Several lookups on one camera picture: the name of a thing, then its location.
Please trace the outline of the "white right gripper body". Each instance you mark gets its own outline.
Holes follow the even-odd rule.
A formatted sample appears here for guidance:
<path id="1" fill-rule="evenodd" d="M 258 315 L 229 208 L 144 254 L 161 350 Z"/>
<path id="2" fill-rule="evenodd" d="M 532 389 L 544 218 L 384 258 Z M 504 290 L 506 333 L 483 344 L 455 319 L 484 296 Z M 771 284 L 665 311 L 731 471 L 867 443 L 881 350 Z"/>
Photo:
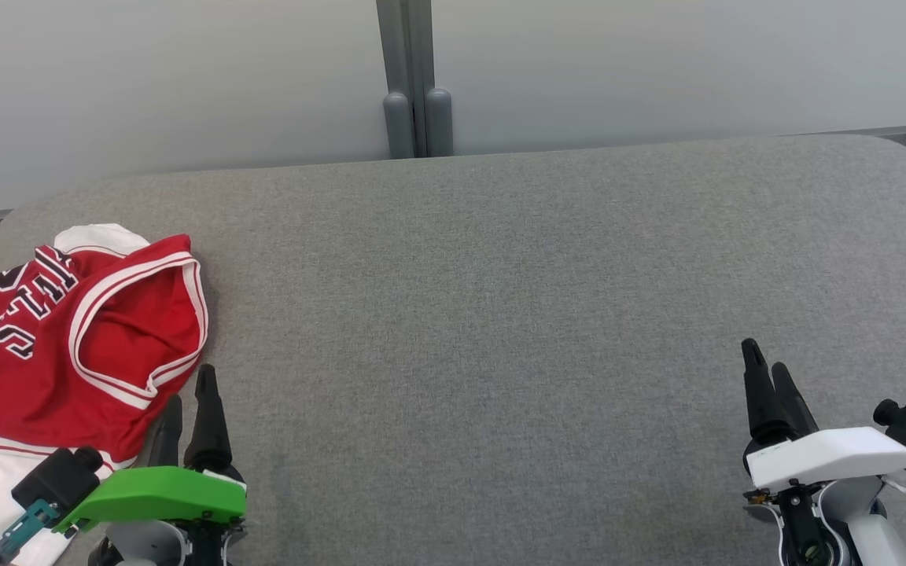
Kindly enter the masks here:
<path id="1" fill-rule="evenodd" d="M 905 472 L 906 447 L 872 427 L 835 428 L 760 449 L 746 462 L 755 488 L 780 492 Z"/>

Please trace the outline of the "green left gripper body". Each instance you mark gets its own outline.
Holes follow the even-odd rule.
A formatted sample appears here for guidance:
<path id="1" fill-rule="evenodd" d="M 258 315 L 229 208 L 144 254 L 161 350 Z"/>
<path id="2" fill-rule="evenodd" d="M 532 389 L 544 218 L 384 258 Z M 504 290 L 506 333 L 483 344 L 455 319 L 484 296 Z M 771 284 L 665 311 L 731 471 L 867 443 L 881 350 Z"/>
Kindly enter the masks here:
<path id="1" fill-rule="evenodd" d="M 79 504 L 60 516 L 53 533 L 151 520 L 233 524 L 245 516 L 247 487 L 241 481 L 186 467 L 129 467 L 98 481 Z"/>

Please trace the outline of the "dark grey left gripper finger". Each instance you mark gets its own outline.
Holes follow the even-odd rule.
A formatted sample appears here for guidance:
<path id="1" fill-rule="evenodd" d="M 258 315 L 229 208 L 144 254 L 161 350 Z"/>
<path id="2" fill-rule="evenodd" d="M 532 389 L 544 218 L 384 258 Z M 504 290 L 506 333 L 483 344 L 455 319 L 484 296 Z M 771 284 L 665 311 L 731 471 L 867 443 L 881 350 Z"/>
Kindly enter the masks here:
<path id="1" fill-rule="evenodd" d="M 179 441 L 182 431 L 182 401 L 180 395 L 173 395 L 158 420 L 158 426 L 150 445 L 148 467 L 179 467 Z"/>
<path id="2" fill-rule="evenodd" d="M 215 367 L 209 363 L 199 366 L 194 395 L 197 416 L 184 454 L 184 466 L 197 472 L 234 474 L 223 401 L 217 387 Z"/>

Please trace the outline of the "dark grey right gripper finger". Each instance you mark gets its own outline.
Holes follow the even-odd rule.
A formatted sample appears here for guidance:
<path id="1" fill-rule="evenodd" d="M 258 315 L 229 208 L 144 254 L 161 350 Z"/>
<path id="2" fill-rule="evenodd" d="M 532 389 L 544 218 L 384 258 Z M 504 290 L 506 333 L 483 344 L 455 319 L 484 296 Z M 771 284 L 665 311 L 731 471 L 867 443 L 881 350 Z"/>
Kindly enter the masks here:
<path id="1" fill-rule="evenodd" d="M 771 368 L 771 377 L 780 404 L 783 405 L 787 422 L 794 430 L 796 438 L 819 431 L 819 426 L 803 399 L 801 391 L 796 387 L 787 366 L 783 362 L 777 362 Z"/>
<path id="2" fill-rule="evenodd" d="M 753 338 L 745 338 L 741 349 L 750 437 L 759 447 L 784 442 L 790 438 L 790 423 L 771 380 L 768 363 Z"/>

